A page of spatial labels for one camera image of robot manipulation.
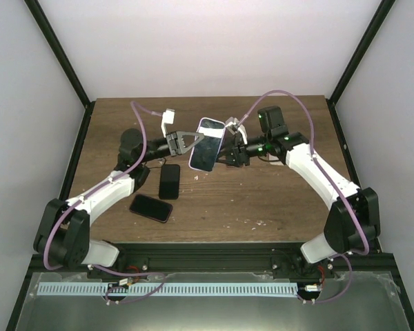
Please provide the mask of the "cream pink phone case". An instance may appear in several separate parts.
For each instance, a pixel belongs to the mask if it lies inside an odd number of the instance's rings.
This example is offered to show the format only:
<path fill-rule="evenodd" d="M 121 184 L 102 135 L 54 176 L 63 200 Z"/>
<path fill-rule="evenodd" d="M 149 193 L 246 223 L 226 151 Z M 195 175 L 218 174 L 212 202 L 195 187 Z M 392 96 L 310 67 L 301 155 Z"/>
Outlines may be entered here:
<path fill-rule="evenodd" d="M 283 163 L 278 159 L 278 158 L 269 158 L 268 160 L 267 160 L 267 162 L 269 162 L 271 165 L 274 165 L 274 166 L 283 166 Z"/>

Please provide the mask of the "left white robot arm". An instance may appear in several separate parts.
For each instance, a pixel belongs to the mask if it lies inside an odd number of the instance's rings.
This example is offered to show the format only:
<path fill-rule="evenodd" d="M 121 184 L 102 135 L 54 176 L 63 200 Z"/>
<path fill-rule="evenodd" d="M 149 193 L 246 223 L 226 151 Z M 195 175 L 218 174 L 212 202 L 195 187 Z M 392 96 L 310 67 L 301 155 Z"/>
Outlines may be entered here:
<path fill-rule="evenodd" d="M 194 141 L 184 142 L 188 132 L 176 131 L 148 141 L 144 132 L 127 129 L 120 138 L 114 170 L 100 183 L 67 200 L 53 199 L 43 212 L 34 240 L 47 270 L 100 265 L 109 277 L 118 279 L 127 270 L 127 261 L 107 241 L 90 239 L 92 224 L 114 204 L 138 191 L 148 177 L 145 163 L 162 157 L 186 154 L 204 139 L 194 132 Z"/>

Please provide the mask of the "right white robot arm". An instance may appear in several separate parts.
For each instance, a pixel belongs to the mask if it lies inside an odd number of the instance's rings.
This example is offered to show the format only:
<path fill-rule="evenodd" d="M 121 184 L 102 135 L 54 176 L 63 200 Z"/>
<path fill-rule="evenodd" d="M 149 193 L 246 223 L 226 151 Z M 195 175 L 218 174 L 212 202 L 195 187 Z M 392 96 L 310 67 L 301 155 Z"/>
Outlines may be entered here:
<path fill-rule="evenodd" d="M 377 193 L 344 178 L 311 151 L 311 141 L 302 133 L 290 133 L 280 107 L 265 107 L 257 114 L 262 135 L 254 138 L 248 137 L 238 119 L 226 121 L 232 138 L 222 144 L 217 162 L 240 168 L 249 165 L 253 157 L 273 156 L 322 199 L 328 208 L 324 230 L 301 246 L 302 254 L 293 259 L 295 274 L 307 278 L 317 270 L 317 262 L 336 254 L 368 254 L 371 242 L 381 232 Z"/>

